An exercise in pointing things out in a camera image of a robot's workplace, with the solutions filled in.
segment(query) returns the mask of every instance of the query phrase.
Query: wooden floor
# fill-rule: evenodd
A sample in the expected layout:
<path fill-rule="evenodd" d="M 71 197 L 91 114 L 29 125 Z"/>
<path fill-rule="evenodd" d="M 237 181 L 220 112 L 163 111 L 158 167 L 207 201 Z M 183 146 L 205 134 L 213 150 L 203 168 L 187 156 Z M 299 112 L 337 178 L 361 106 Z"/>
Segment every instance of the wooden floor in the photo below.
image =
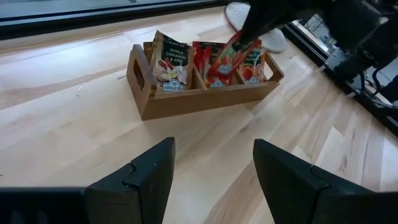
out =
<path fill-rule="evenodd" d="M 398 140 L 289 43 L 260 103 L 142 122 L 126 65 L 160 30 L 226 41 L 223 8 L 0 42 L 0 186 L 90 185 L 176 138 L 164 223 L 272 223 L 252 161 L 262 138 L 375 191 L 398 190 Z"/>

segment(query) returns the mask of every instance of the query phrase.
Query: red tea packet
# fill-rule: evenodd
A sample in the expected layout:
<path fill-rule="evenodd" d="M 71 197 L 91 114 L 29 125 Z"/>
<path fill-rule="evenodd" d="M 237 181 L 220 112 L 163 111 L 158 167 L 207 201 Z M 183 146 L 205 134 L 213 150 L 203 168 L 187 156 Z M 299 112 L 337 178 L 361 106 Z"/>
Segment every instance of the red tea packet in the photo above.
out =
<path fill-rule="evenodd" d="M 193 42 L 193 46 L 197 49 L 194 63 L 199 70 L 200 75 L 205 81 L 205 85 L 210 87 L 226 86 L 231 83 L 230 78 L 219 79 L 217 77 L 209 77 L 208 71 L 225 46 L 223 43 L 216 42 Z"/>
<path fill-rule="evenodd" d="M 264 81 L 265 54 L 262 49 L 254 49 L 239 66 L 238 73 L 245 84 Z"/>
<path fill-rule="evenodd" d="M 233 48 L 233 43 L 239 41 L 239 36 L 241 34 L 241 31 L 237 32 L 232 36 L 232 38 L 230 38 L 228 43 L 226 43 L 218 58 L 211 65 L 208 72 L 209 77 L 216 77 L 220 80 L 231 78 L 233 72 L 242 64 L 250 52 L 252 52 L 253 49 L 259 48 L 261 46 L 261 41 L 256 39 L 246 50 L 236 51 Z"/>

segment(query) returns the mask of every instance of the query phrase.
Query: ahmad tea packet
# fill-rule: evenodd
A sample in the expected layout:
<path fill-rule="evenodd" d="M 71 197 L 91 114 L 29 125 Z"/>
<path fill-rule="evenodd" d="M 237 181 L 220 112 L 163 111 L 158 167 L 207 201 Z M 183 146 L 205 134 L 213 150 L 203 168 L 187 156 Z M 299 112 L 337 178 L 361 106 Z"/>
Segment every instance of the ahmad tea packet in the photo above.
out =
<path fill-rule="evenodd" d="M 264 81 L 265 54 L 262 49 L 254 49 L 239 66 L 238 73 L 246 84 Z"/>
<path fill-rule="evenodd" d="M 236 50 L 233 46 L 239 42 L 242 31 L 233 35 L 228 43 L 211 65 L 208 76 L 217 77 L 220 80 L 231 78 L 234 71 L 243 63 L 244 59 L 252 52 L 253 49 L 261 46 L 261 41 L 256 39 L 251 42 L 250 46 L 244 50 Z"/>
<path fill-rule="evenodd" d="M 189 90 L 192 84 L 195 48 L 156 33 L 151 65 L 162 92 Z"/>
<path fill-rule="evenodd" d="M 219 79 L 218 77 L 208 76 L 209 68 L 220 54 L 225 44 L 215 42 L 193 42 L 192 44 L 197 50 L 194 59 L 195 66 L 205 81 L 206 87 L 212 88 L 229 85 L 231 83 L 230 78 Z"/>

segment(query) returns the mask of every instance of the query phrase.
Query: wooden box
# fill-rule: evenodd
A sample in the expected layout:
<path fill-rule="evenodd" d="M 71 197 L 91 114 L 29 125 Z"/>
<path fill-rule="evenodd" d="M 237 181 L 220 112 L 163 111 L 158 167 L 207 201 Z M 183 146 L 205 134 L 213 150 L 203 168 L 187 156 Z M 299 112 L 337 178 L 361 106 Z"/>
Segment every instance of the wooden box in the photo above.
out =
<path fill-rule="evenodd" d="M 232 85 L 207 88 L 196 68 L 193 69 L 192 89 L 182 92 L 156 93 L 156 80 L 142 47 L 134 45 L 127 67 L 127 80 L 142 120 L 163 118 L 264 99 L 284 77 L 271 56 L 266 63 L 272 70 L 268 81 L 244 84 L 236 73 Z"/>

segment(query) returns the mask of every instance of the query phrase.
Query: white shoe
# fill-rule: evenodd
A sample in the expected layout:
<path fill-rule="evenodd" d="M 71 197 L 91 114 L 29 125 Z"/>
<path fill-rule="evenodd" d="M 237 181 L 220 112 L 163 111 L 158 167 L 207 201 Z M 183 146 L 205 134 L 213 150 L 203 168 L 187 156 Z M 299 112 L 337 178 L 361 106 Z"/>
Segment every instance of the white shoe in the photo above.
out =
<path fill-rule="evenodd" d="M 241 30 L 249 14 L 250 5 L 245 3 L 233 2 L 230 3 L 225 9 L 225 16 L 231 26 L 236 30 Z M 270 52 L 281 53 L 286 47 L 285 35 L 280 29 L 274 29 L 267 34 L 259 37 L 262 41 L 262 46 Z"/>

